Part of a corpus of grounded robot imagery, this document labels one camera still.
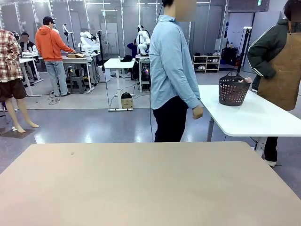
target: brown apron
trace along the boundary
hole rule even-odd
[[[297,103],[301,80],[301,33],[289,33],[283,50],[270,61],[276,70],[271,79],[261,78],[258,95],[286,111],[293,110]]]

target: hand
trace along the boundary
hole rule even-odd
[[[8,66],[8,68],[9,68],[11,73],[16,73],[16,67],[10,65],[10,66]]]
[[[193,111],[193,119],[199,119],[199,118],[203,117],[204,111],[200,105],[193,108],[192,111]]]

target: apron strap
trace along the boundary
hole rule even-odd
[[[292,35],[291,31],[292,31],[292,22],[288,21],[288,31],[290,32],[290,35]]]

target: person in purple shirt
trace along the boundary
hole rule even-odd
[[[129,43],[127,45],[127,47],[132,50],[132,57],[133,58],[136,58],[136,55],[138,55],[137,46],[138,46],[137,39],[134,40],[134,43]]]

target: plaid shirt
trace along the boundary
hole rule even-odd
[[[23,78],[19,55],[21,47],[12,32],[0,29],[0,80],[14,80]],[[16,68],[12,73],[8,66]]]

